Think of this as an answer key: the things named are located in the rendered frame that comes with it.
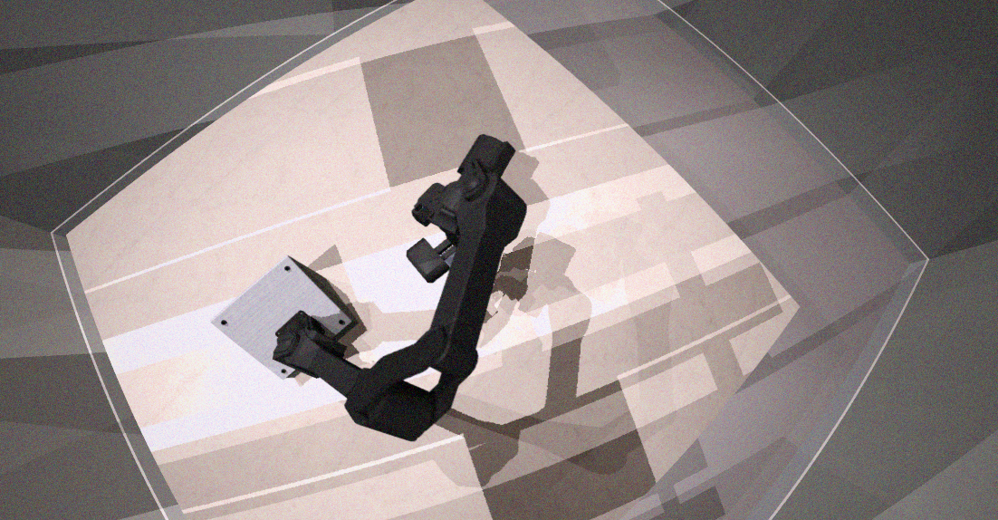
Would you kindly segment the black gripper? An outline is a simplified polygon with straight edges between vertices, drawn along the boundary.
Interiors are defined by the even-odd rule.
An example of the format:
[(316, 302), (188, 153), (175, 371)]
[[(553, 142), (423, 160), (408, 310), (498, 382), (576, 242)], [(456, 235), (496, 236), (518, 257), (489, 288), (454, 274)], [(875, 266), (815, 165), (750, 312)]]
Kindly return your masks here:
[[(442, 275), (449, 271), (450, 267), (445, 263), (445, 258), (456, 252), (460, 233), (456, 232), (454, 235), (445, 231), (445, 237), (445, 240), (435, 246), (435, 248), (424, 237), (408, 248), (408, 261), (428, 283), (436, 282), (438, 278), (441, 278)], [(449, 248), (450, 246), (451, 248)]]

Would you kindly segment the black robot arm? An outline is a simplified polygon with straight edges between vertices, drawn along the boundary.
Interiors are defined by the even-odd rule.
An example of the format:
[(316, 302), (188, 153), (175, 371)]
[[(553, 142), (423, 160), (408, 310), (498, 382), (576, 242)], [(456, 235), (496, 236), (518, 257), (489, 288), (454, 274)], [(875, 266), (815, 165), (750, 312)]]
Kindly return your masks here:
[[(457, 170), (460, 178), (434, 183), (413, 206), (421, 225), (460, 233), (431, 327), (417, 342), (359, 368), (343, 359), (347, 346), (298, 311), (275, 333), (273, 360), (326, 381), (347, 398), (344, 408), (356, 424), (417, 442), (450, 411), (458, 386), (478, 363), (476, 345), (501, 256), (527, 213), (501, 178), (515, 152), (508, 141), (479, 135)], [(431, 391), (404, 381), (429, 368), (440, 372)]]

